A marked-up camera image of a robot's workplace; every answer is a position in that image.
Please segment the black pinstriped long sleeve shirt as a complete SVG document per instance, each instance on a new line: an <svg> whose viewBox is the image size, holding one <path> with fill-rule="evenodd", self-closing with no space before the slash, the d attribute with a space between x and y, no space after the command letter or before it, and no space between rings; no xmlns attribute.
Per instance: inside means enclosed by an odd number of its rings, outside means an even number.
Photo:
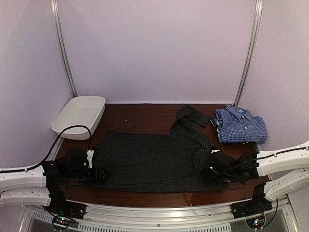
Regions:
<svg viewBox="0 0 309 232"><path fill-rule="evenodd" d="M202 131L210 117L188 105L176 114L168 135L108 130L98 145L96 163L110 173L96 188L132 192L221 191L226 184L203 182L201 171L214 148Z"/></svg>

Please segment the blue checked shirt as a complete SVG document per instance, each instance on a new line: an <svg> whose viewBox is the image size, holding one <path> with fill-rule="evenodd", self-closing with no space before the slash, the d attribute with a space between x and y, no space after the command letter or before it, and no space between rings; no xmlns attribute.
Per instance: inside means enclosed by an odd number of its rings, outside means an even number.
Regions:
<svg viewBox="0 0 309 232"><path fill-rule="evenodd" d="M252 116L247 109L227 105L217 109L210 119L220 143L263 144L267 139L267 129L260 116Z"/></svg>

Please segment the white plastic basin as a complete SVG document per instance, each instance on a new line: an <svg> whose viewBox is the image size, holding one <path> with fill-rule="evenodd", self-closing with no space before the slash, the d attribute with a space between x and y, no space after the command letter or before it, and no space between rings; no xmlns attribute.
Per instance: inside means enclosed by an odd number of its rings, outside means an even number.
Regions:
<svg viewBox="0 0 309 232"><path fill-rule="evenodd" d="M100 96L75 97L60 111L51 129L65 139L87 140L104 114L105 103Z"/></svg>

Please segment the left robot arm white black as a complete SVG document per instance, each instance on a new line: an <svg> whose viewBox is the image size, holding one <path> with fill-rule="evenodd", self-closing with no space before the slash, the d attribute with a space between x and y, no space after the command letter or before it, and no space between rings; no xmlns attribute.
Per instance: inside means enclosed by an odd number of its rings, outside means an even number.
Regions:
<svg viewBox="0 0 309 232"><path fill-rule="evenodd" d="M96 163L98 150L69 149L65 156L19 169L1 169L0 205L39 205L66 214L70 207L61 189L70 182L101 185L111 176Z"/></svg>

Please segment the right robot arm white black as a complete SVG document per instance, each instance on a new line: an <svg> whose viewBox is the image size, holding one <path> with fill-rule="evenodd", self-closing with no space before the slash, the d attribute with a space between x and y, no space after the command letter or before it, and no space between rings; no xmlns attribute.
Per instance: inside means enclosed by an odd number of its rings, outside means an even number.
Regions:
<svg viewBox="0 0 309 232"><path fill-rule="evenodd" d="M296 191L309 183L309 143L273 151L244 153L235 159L221 150L214 150L207 158L201 171L206 183L242 183L288 171L288 174L262 183L254 188L253 197L248 201L248 210L258 213L281 196Z"/></svg>

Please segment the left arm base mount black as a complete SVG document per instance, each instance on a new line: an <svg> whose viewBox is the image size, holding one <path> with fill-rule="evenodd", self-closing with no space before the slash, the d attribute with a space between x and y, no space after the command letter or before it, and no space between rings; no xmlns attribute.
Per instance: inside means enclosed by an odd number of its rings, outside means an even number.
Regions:
<svg viewBox="0 0 309 232"><path fill-rule="evenodd" d="M83 219L86 205L70 201L52 201L49 206L44 206L43 208L54 215Z"/></svg>

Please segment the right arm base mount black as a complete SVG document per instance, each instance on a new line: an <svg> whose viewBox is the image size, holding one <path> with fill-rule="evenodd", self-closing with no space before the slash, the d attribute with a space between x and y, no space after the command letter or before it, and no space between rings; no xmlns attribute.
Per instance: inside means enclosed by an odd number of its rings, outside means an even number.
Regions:
<svg viewBox="0 0 309 232"><path fill-rule="evenodd" d="M262 200L248 200L231 204L234 219L261 214L272 209L272 202Z"/></svg>

